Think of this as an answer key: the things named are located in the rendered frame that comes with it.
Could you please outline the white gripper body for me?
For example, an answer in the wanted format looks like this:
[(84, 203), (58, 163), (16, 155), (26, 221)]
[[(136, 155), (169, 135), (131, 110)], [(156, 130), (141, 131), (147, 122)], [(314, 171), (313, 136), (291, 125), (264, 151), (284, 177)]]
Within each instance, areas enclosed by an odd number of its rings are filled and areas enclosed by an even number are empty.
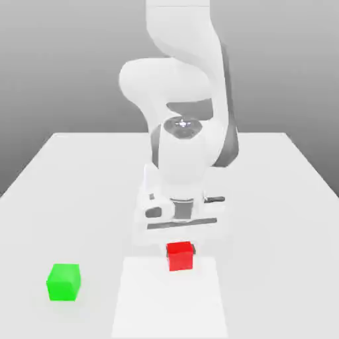
[(220, 233), (220, 218), (198, 218), (190, 221), (148, 223), (144, 230), (147, 241), (203, 241)]

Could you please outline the small red cube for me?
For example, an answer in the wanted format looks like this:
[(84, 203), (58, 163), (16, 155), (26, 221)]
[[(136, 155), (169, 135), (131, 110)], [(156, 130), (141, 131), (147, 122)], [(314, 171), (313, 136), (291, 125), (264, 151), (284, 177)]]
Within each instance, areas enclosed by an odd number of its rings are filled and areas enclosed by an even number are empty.
[(172, 242), (166, 244), (166, 257), (170, 271), (193, 269), (195, 247), (190, 242)]

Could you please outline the small green cube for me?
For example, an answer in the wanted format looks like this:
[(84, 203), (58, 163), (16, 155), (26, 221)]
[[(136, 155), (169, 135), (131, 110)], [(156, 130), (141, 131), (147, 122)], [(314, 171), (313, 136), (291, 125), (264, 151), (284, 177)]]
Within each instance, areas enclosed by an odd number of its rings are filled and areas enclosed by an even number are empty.
[(75, 301), (81, 287), (79, 264), (54, 264), (46, 286), (51, 301)]

